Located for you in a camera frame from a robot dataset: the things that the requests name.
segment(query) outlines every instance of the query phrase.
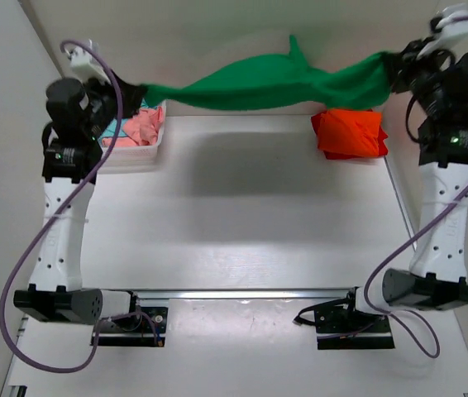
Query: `black mounting bracket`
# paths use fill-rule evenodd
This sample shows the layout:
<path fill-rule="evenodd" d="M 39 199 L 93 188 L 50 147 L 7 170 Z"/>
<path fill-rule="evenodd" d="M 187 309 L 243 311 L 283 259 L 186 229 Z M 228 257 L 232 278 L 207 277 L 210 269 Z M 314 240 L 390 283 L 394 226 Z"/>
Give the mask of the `black mounting bracket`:
<path fill-rule="evenodd" d="M 348 308 L 336 306 L 331 309 L 315 310 L 315 329 L 318 350 L 379 350 L 394 349 L 394 339 L 386 317 L 372 322 L 370 315 L 350 312 Z M 357 329 L 372 325 L 349 337 L 332 337 L 335 334 L 353 334 Z"/>
<path fill-rule="evenodd" d="M 155 333 L 160 337 L 155 344 L 153 332 L 150 324 L 142 319 L 140 322 L 104 323 L 100 328 L 99 346 L 119 346 L 119 347 L 164 347 L 166 343 L 166 329 L 168 327 L 168 308 L 165 306 L 141 307 L 141 311 L 146 313 L 155 324 Z"/>

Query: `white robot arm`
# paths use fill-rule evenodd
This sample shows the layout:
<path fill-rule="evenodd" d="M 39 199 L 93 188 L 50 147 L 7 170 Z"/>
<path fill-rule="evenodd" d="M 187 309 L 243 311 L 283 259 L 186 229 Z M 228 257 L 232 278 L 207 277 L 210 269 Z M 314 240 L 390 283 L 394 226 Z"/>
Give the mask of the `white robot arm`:
<path fill-rule="evenodd" d="M 465 5 L 448 7 L 431 20 L 432 36 L 412 41 L 404 51 L 387 55 L 385 69 L 393 93 L 410 91 L 407 133 L 419 144 L 419 169 L 423 181 L 420 228 L 440 215 L 468 185 L 468 53 L 458 62 L 449 51 L 468 35 Z M 449 59 L 450 64 L 442 68 Z M 418 137 L 408 129 L 412 106 L 418 102 L 427 119 Z M 382 280 L 372 275 L 365 287 L 355 287 L 346 299 L 301 311 L 296 323 L 317 325 L 300 314 L 318 310 L 337 320 L 340 329 L 361 330 L 376 318 L 398 309 L 448 310 L 468 304 L 464 241 L 468 194 L 419 240 L 408 271 L 388 269 Z"/>
<path fill-rule="evenodd" d="M 46 90 L 52 122 L 42 138 L 45 221 L 99 162 L 102 149 L 98 137 L 116 114 L 114 90 L 102 68 L 79 47 L 69 52 L 69 57 L 72 70 L 83 82 L 60 79 Z M 144 91 L 118 80 L 124 113 L 130 117 L 138 111 Z M 41 241 L 28 289 L 14 295 L 15 306 L 40 321 L 95 324 L 100 318 L 136 311 L 136 296 L 131 291 L 83 288 L 81 246 L 95 184 L 94 178 L 58 216 Z M 140 319 L 122 320 L 126 324 L 135 321 Z"/>

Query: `green fabric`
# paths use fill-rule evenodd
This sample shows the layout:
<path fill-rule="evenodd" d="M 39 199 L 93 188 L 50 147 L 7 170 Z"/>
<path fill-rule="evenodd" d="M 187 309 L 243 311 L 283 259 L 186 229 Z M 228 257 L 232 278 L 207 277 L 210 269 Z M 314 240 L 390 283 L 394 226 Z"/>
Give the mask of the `green fabric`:
<path fill-rule="evenodd" d="M 328 108 L 362 110 L 380 105 L 389 97 L 382 53 L 328 73 L 308 65 L 293 36 L 289 43 L 288 55 L 240 60 L 185 88 L 145 84 L 145 99 L 152 107 L 165 99 L 218 110 L 278 108 L 315 101 Z"/>

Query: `plastic tray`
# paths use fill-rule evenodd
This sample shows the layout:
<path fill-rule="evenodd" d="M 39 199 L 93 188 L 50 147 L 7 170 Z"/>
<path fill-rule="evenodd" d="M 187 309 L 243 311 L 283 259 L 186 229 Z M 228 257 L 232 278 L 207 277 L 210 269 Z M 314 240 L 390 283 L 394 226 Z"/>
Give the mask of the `plastic tray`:
<path fill-rule="evenodd" d="M 162 143 L 162 136 L 165 133 L 166 101 L 164 101 L 160 106 L 165 114 L 165 122 L 160 126 L 159 139 L 157 140 L 157 143 L 151 146 L 115 147 L 107 161 L 100 169 L 100 174 L 141 172 L 148 170 L 155 164 L 157 151 Z M 107 151 L 107 147 L 103 147 L 102 150 L 103 153 L 105 153 Z"/>

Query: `orange cloth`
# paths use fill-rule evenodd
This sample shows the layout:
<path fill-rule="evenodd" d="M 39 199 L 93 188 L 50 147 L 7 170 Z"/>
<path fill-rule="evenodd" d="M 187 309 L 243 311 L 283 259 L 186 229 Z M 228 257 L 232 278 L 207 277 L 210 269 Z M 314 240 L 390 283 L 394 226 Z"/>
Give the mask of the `orange cloth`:
<path fill-rule="evenodd" d="M 160 126 L 165 120 L 162 107 L 156 109 L 141 108 L 137 115 L 128 120 L 122 130 L 138 146 L 149 146 L 157 143 Z"/>
<path fill-rule="evenodd" d="M 318 137 L 318 149 L 330 160 L 387 155 L 379 112 L 332 109 L 311 121 Z"/>

